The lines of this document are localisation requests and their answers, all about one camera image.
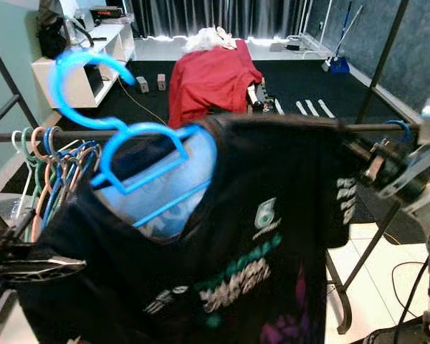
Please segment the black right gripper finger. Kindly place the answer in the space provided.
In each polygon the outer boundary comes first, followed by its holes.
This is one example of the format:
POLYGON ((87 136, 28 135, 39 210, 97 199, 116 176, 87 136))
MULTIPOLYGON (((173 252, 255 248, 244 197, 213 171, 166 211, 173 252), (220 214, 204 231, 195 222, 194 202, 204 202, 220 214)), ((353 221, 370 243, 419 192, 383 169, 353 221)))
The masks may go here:
POLYGON ((376 151, 376 145, 359 137, 343 139, 343 146, 349 151, 355 163, 358 176, 379 176, 384 167, 384 157, 376 151))

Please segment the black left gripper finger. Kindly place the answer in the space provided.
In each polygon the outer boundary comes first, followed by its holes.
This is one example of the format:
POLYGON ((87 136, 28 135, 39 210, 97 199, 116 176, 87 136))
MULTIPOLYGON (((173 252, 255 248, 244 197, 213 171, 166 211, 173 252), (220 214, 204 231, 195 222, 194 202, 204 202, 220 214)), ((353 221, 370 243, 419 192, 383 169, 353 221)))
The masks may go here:
POLYGON ((37 258, 0 257, 0 279, 11 284, 34 284, 72 276, 87 262, 61 256, 37 258))

